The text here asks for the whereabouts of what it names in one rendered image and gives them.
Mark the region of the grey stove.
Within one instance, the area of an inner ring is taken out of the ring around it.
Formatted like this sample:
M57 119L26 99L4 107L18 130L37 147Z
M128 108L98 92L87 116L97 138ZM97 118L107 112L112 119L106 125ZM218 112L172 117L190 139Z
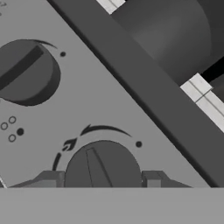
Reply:
M42 44L60 82L47 101L0 98L0 186L64 171L75 152L107 140L141 171L189 187L224 187L224 75L177 84L113 18L126 0L0 0L0 47Z

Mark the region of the dark grey stove knob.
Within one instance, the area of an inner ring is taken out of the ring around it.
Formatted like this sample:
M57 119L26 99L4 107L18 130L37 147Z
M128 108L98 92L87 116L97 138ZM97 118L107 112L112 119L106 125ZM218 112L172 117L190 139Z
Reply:
M22 106L47 101L60 84L60 66L38 41L17 39L0 47L0 98Z
M140 187L139 164L123 145L107 140L81 147L70 159L65 187Z

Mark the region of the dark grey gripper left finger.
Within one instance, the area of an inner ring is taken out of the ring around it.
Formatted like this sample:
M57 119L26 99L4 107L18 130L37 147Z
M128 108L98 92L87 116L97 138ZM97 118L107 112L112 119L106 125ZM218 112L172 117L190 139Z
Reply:
M64 185L64 171L42 171L36 178L13 185L12 188L57 188Z

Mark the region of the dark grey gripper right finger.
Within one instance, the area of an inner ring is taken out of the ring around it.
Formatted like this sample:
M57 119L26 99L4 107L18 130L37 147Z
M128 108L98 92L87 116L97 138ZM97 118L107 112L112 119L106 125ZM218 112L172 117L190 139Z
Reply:
M189 185L169 178L163 171L142 171L142 186L150 188L189 188Z

